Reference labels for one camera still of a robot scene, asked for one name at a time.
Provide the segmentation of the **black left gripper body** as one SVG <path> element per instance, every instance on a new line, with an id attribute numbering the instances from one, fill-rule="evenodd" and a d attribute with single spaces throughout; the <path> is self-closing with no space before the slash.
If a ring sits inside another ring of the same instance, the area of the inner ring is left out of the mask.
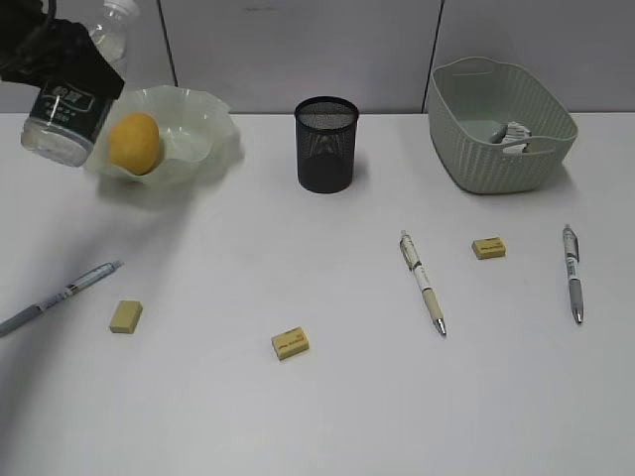
<path id="1" fill-rule="evenodd" d="M 53 62 L 58 2 L 1 2 L 1 80 L 42 88 Z"/>

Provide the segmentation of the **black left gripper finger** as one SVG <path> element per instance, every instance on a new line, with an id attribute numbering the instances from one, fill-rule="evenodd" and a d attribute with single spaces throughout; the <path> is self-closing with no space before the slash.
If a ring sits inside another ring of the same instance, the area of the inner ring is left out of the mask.
<path id="1" fill-rule="evenodd" d="M 99 52 L 82 24 L 57 19 L 52 35 L 56 45 L 47 79 L 59 79 L 101 98 L 119 98 L 124 79 Z"/>

